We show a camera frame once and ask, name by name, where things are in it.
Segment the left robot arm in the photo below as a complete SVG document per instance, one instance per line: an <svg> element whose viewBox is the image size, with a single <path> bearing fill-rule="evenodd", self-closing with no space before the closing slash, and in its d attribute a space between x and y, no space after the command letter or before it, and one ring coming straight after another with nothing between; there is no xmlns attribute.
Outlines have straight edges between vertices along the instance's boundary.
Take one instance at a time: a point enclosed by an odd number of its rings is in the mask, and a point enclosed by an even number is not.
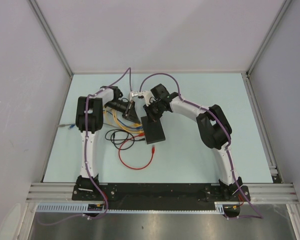
<svg viewBox="0 0 300 240"><path fill-rule="evenodd" d="M96 150L98 136L104 125L104 107L122 113L122 117L130 122L140 123L135 101L124 100L117 86L104 86L97 93L79 97L75 125L81 134L82 164L79 176L83 179L98 180Z"/></svg>

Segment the black network switch box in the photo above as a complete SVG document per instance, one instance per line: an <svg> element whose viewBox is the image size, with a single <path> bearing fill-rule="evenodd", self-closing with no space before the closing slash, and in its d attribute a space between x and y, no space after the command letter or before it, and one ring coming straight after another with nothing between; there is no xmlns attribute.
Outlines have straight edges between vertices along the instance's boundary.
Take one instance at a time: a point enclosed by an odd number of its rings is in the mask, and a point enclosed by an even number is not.
<svg viewBox="0 0 300 240"><path fill-rule="evenodd" d="M166 140L160 120L152 122L148 120L147 116L143 116L141 117L141 123L147 145L155 144Z"/></svg>

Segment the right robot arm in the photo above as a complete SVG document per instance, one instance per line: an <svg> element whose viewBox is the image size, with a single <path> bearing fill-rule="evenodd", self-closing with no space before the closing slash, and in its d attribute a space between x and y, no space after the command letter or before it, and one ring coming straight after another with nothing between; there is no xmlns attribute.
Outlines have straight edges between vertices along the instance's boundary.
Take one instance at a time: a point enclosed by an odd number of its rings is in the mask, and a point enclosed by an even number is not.
<svg viewBox="0 0 300 240"><path fill-rule="evenodd" d="M162 84L141 91L138 96L144 99L143 108L151 122L158 121L164 112L180 114L196 122L200 139L217 155L221 196L227 201L237 197L243 182L232 159L232 128L221 107L217 104L203 107L187 101L179 92L169 93Z"/></svg>

